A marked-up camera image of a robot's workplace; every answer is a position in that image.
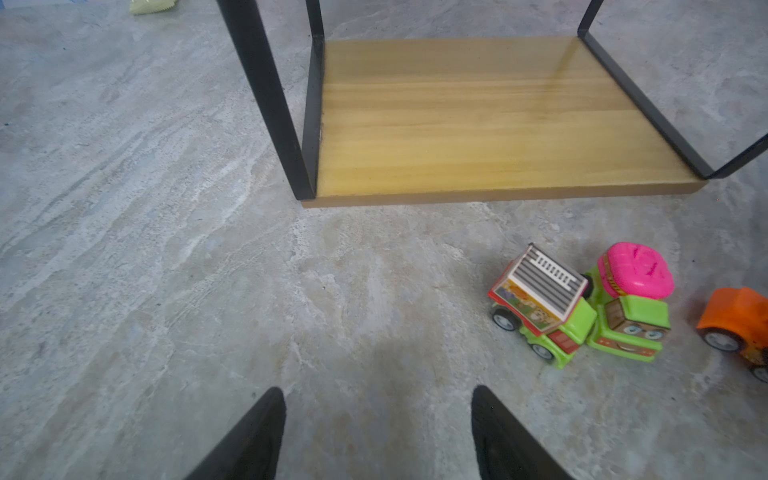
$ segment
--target marble floor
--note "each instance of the marble floor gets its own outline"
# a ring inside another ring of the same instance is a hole
[[[259,3],[300,126],[303,2]],[[331,39],[573,35],[587,5],[321,3]],[[705,155],[768,129],[765,2],[606,3]],[[690,196],[303,210],[213,0],[9,9],[0,65],[1,477],[183,478],[279,386],[278,478],[478,478],[481,383],[575,478],[765,478],[768,385],[694,332],[713,289],[768,295],[765,158]],[[528,242],[586,270],[620,240],[677,281],[656,362],[558,371],[488,318]]]
[[[6,8],[27,8],[40,5],[57,5],[83,2],[116,2],[118,0],[0,0],[0,10]]]

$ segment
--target yellow cloth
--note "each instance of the yellow cloth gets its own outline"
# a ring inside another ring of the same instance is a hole
[[[176,0],[131,0],[130,11],[134,15],[162,12],[176,5]]]

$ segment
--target toy truck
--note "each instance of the toy truck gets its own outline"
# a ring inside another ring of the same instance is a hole
[[[637,243],[617,243],[581,275],[533,243],[488,292],[492,319],[518,330],[543,359],[562,369],[586,342],[606,353],[651,362],[670,331],[674,290],[664,258]]]
[[[588,302],[598,313],[587,344],[624,358],[652,362],[670,332],[669,309],[661,299],[674,291],[664,258],[638,243],[616,243],[586,276]]]
[[[541,358],[562,369],[587,338],[597,316],[581,294],[588,281],[533,243],[488,292],[492,319],[519,331]]]
[[[768,298],[746,287],[715,290],[697,330],[707,345],[739,353],[768,383]]]

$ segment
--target black metal frame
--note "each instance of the black metal frame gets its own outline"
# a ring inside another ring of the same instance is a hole
[[[618,63],[605,51],[597,40],[589,33],[594,17],[598,14],[603,0],[592,0],[578,26],[578,37],[592,52],[592,55],[603,65],[608,74],[624,90],[624,93],[634,102],[637,108],[643,112],[648,121],[659,131],[664,140],[680,155],[680,158],[693,170],[696,175],[705,180],[712,178],[725,178],[744,165],[748,164],[758,155],[768,149],[768,134],[763,135],[758,141],[751,144],[743,152],[735,156],[721,168],[714,170],[690,143],[680,134],[659,111],[658,108],[645,96],[643,91],[629,78]]]
[[[283,165],[293,196],[311,200],[317,194],[317,161],[320,150],[320,115],[323,106],[326,36],[319,0],[306,0],[310,17],[312,51],[306,85],[303,142],[293,128],[280,76],[266,38],[256,0],[217,0],[224,23],[232,37],[237,56],[250,89],[270,132],[277,157]]]
[[[325,33],[319,0],[306,0],[310,18],[312,51],[309,80],[306,86],[303,141],[299,144],[288,110],[280,77],[266,38],[256,0],[217,0],[227,24],[240,63],[243,65],[253,96],[261,110],[266,129],[270,132],[277,157],[283,165],[288,183],[297,200],[311,200],[317,194],[317,167],[320,147],[320,121],[323,109],[323,74],[325,72]],[[621,69],[618,63],[589,33],[594,17],[603,0],[591,0],[578,26],[578,37],[592,52],[619,87],[637,105],[664,140],[685,163],[703,179],[725,178],[754,160],[768,149],[768,134],[750,145],[734,159],[717,170],[696,152],[688,141],[656,108],[643,91]]]

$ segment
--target wooden board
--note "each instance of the wooden board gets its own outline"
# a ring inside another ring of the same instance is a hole
[[[328,41],[322,122],[305,207],[705,184],[571,37]]]

